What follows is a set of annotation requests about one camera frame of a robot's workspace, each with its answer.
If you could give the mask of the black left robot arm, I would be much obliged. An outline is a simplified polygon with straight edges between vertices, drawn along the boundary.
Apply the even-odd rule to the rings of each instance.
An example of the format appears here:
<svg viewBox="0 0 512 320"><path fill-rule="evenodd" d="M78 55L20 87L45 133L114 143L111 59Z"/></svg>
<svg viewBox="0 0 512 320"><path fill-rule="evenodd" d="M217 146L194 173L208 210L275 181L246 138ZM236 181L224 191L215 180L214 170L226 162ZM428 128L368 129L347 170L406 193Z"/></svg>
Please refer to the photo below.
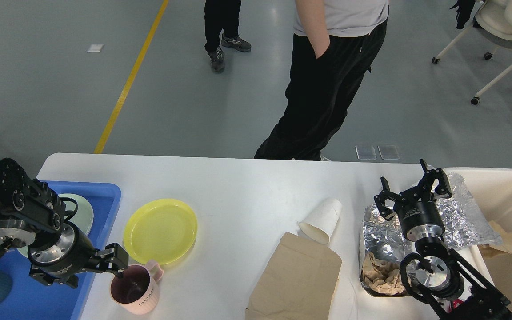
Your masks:
<svg viewBox="0 0 512 320"><path fill-rule="evenodd" d="M0 159L0 259L26 247L30 276L46 286L75 289L83 272L122 279L128 253L117 243L95 248L73 222L79 212L84 209L75 198L59 196L47 183L29 178L16 161Z"/></svg>

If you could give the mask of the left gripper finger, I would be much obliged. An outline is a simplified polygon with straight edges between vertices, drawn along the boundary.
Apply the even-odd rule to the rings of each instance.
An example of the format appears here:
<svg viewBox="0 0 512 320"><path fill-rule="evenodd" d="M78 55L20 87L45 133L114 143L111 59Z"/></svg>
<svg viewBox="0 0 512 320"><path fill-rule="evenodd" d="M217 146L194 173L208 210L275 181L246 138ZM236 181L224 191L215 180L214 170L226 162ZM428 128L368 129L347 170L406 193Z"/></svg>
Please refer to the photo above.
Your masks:
<svg viewBox="0 0 512 320"><path fill-rule="evenodd" d="M118 243L106 245L94 254L94 271L97 273L111 273L118 279L124 278L124 271L129 267L129 255Z"/></svg>

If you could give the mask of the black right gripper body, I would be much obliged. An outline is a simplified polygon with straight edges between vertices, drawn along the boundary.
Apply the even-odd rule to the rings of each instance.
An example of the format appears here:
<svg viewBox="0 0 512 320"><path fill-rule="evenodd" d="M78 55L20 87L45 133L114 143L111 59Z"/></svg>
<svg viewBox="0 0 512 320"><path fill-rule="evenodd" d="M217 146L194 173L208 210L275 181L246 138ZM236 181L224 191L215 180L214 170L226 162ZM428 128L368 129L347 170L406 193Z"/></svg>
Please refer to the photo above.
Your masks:
<svg viewBox="0 0 512 320"><path fill-rule="evenodd" d="M401 192L396 199L394 211L404 237L411 242L427 237L440 238L445 232L435 195L431 191Z"/></svg>

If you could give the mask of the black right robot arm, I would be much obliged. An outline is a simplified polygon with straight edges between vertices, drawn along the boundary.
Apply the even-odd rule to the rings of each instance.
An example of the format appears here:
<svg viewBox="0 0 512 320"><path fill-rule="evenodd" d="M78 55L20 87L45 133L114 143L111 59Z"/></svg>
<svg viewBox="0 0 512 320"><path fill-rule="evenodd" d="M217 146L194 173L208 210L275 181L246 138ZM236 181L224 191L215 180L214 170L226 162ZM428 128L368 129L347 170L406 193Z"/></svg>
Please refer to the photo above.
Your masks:
<svg viewBox="0 0 512 320"><path fill-rule="evenodd" d="M380 216L396 217L404 239L415 252L400 262L406 292L431 306L441 320L512 320L510 300L443 240L444 223L437 198L451 198L447 175L420 159L424 174L414 187L398 194L382 177L382 190L374 197Z"/></svg>

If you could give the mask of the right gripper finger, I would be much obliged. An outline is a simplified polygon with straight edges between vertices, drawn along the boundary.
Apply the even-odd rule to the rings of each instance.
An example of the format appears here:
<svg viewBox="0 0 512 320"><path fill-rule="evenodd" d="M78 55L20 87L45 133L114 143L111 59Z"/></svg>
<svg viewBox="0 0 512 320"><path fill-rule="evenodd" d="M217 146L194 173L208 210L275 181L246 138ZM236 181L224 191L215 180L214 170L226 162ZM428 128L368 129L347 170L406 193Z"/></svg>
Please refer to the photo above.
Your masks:
<svg viewBox="0 0 512 320"><path fill-rule="evenodd" d="M449 199L453 196L447 174L442 168L429 168L424 159L419 160L424 174L415 186L419 199Z"/></svg>
<svg viewBox="0 0 512 320"><path fill-rule="evenodd" d="M382 184L382 189L380 190L378 195L374 196L374 202L376 208L378 209L379 215L386 221L392 221L396 216L396 212L394 209L386 206L385 202L387 200L391 200L392 202L400 202L401 196L400 194L396 194L390 190L388 181L385 177L380 177L380 181Z"/></svg>

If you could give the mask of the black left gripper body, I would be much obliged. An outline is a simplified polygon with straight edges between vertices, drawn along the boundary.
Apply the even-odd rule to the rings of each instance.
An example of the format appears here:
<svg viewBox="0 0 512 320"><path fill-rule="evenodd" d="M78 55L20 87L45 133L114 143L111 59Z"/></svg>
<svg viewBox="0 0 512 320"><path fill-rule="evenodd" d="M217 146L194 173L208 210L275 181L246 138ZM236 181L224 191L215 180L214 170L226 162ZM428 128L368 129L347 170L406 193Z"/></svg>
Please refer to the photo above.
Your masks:
<svg viewBox="0 0 512 320"><path fill-rule="evenodd" d="M50 286L54 283L77 289L77 273L96 254L97 249L91 240L72 222L67 221L61 227L61 235L51 247L43 250L28 250L31 267L29 276L35 281Z"/></svg>

